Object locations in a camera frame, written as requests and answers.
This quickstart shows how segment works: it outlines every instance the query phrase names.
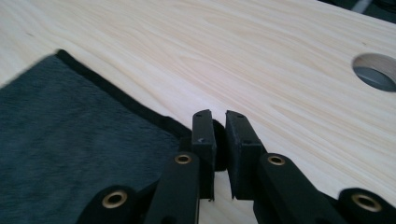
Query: light wood tabletop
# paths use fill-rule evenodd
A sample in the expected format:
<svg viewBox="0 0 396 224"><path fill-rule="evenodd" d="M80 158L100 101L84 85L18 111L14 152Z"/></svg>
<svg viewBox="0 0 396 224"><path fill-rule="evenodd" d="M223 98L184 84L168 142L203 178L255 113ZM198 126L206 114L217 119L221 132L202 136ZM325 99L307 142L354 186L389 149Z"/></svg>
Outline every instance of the light wood tabletop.
<svg viewBox="0 0 396 224"><path fill-rule="evenodd" d="M395 24L315 0L0 1L0 85L56 49L188 127L203 109L246 115L334 198L359 187L396 205L396 94L352 69L396 58ZM200 223L257 223L226 173L215 185Z"/></svg>

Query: black trim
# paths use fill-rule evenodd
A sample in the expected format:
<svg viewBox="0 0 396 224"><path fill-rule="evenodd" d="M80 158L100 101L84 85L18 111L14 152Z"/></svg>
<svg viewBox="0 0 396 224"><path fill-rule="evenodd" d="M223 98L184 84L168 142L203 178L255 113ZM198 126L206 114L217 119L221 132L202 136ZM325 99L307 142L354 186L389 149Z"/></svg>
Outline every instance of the black trim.
<svg viewBox="0 0 396 224"><path fill-rule="evenodd" d="M106 79L102 78L99 74L93 72L90 68L78 62L64 49L59 49L56 53L56 57L65 64L67 64L77 74L87 78L94 85L107 92L111 97L113 97L115 100L124 105L128 110L137 114L141 118L146 119L152 124L168 131L175 137L181 138L191 136L190 129L172 118L162 116L157 112L145 107L144 105L141 105L131 96L118 89Z"/></svg>

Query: cloth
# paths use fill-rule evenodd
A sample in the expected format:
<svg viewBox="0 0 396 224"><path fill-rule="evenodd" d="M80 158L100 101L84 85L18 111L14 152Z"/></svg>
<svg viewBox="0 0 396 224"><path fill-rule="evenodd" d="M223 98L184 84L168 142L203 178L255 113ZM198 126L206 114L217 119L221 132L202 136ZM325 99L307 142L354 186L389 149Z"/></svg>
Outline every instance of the cloth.
<svg viewBox="0 0 396 224"><path fill-rule="evenodd" d="M59 50L0 90L0 223L76 223L100 190L158 180L190 135Z"/></svg>

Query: wooden table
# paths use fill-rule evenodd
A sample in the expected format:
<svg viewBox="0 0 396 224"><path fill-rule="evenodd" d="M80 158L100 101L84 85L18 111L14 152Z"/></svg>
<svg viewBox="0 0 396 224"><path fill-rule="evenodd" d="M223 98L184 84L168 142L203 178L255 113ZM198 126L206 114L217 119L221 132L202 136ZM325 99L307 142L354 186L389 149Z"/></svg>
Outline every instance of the wooden table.
<svg viewBox="0 0 396 224"><path fill-rule="evenodd" d="M351 68L366 52L396 58L395 24L314 0L0 1L1 85L56 49L188 127L202 109L245 114L319 190L396 205L396 95ZM226 173L200 223L256 223Z"/></svg>

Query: table surface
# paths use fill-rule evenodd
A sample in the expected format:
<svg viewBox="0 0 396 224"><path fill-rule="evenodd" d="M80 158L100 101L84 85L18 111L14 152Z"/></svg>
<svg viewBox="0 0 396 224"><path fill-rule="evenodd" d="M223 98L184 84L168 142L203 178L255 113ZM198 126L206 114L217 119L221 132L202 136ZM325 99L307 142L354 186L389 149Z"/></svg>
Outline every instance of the table surface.
<svg viewBox="0 0 396 224"><path fill-rule="evenodd" d="M65 49L147 107L191 127L246 115L270 152L321 191L359 187L396 205L396 95L354 58L396 58L396 25L314 0L0 1L0 85ZM226 173L200 223L257 223Z"/></svg>

